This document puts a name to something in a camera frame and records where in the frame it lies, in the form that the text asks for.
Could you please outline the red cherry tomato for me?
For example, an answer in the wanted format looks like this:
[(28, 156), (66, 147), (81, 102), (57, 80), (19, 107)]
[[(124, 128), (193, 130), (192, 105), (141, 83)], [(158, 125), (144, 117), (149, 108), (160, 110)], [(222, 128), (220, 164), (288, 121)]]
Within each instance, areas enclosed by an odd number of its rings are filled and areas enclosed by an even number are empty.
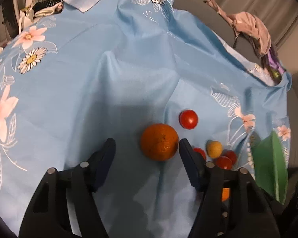
[(193, 130), (197, 126), (198, 121), (199, 118), (193, 110), (184, 110), (179, 115), (180, 125), (187, 130)]
[(204, 158), (204, 160), (206, 160), (206, 153), (202, 148), (194, 147), (193, 151), (199, 153)]
[(227, 156), (220, 156), (216, 159), (215, 164), (225, 170), (231, 170), (232, 168), (232, 161)]
[(232, 150), (226, 151), (224, 155), (231, 160), (232, 165), (234, 165), (237, 162), (237, 155), (234, 151)]

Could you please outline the small yellow-orange kumquat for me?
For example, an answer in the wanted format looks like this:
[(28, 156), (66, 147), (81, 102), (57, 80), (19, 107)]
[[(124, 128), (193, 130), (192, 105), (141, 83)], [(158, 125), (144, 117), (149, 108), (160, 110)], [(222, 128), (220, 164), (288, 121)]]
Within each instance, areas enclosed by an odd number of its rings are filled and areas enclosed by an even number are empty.
[(223, 151), (222, 144), (219, 141), (208, 141), (206, 149), (208, 156), (212, 159), (220, 157)]

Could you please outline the large orange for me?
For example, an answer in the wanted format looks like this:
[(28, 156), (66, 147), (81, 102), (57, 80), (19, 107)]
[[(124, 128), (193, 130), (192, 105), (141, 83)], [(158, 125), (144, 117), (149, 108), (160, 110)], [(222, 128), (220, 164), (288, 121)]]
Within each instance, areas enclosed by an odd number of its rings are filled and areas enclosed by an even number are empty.
[(178, 150), (179, 136), (167, 124), (148, 126), (140, 137), (140, 150), (153, 161), (163, 162), (171, 159)]

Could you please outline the green bowl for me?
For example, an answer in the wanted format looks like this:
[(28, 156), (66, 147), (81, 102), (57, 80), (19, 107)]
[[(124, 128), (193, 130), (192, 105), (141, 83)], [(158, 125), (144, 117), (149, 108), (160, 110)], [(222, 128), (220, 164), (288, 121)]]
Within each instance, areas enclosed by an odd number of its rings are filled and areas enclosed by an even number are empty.
[(282, 143), (275, 131), (252, 147), (255, 180), (259, 187), (279, 203), (284, 204), (287, 193), (287, 167)]

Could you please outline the purple cloth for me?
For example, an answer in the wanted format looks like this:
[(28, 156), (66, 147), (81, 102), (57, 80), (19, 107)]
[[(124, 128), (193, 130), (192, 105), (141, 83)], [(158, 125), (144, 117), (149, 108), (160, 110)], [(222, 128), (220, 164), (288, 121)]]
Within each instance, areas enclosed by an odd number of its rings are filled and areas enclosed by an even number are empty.
[(278, 58), (278, 52), (274, 44), (271, 45), (268, 53), (261, 58), (263, 68), (268, 72), (275, 84), (279, 84), (285, 72), (282, 63)]

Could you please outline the light blue floral cloth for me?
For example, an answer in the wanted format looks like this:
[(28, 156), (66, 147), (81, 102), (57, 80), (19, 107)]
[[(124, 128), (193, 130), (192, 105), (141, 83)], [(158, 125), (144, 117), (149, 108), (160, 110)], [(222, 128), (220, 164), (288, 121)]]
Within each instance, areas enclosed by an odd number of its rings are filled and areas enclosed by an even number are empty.
[[(286, 93), (175, 0), (66, 0), (0, 54), (0, 216), (17, 233), (49, 167), (117, 150), (96, 204), (110, 237), (186, 237), (197, 211), (179, 155), (140, 151), (142, 131), (171, 125), (197, 147), (234, 149), (254, 173), (250, 143), (277, 133), (290, 152)], [(193, 130), (179, 115), (196, 112)]]

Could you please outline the pinkish grey crumpled garment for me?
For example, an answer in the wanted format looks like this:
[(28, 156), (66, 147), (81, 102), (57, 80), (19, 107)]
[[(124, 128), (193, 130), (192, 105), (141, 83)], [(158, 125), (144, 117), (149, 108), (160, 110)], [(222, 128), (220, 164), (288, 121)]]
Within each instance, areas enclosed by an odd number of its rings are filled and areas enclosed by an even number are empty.
[(229, 24), (234, 31), (235, 40), (243, 34), (249, 38), (258, 57), (261, 58), (268, 54), (271, 48), (271, 36), (257, 16), (245, 11), (227, 14), (215, 0), (204, 0), (204, 3), (214, 9)]

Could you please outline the black and white floral cloth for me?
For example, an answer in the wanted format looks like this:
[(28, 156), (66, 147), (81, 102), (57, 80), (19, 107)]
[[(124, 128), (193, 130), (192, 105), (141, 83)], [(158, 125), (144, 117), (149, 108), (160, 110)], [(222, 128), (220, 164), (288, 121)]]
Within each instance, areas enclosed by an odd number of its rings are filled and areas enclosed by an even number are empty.
[(20, 19), (17, 21), (19, 34), (41, 18), (61, 13), (63, 8), (63, 0), (32, 0), (30, 5), (20, 10)]

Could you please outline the grey sofa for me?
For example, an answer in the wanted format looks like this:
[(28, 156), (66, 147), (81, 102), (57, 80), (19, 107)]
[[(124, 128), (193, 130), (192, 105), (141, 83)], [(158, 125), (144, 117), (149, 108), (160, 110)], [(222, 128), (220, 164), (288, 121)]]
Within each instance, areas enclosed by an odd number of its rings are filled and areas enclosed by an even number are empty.
[[(202, 0), (175, 0), (177, 9), (186, 10), (200, 21), (204, 22), (210, 29), (215, 31), (228, 44), (232, 44), (233, 31), (227, 23), (218, 16), (213, 9), (205, 5)], [(298, 75), (292, 76), (292, 87), (287, 93), (287, 110), (291, 126), (291, 149), (289, 167), (298, 167)]]

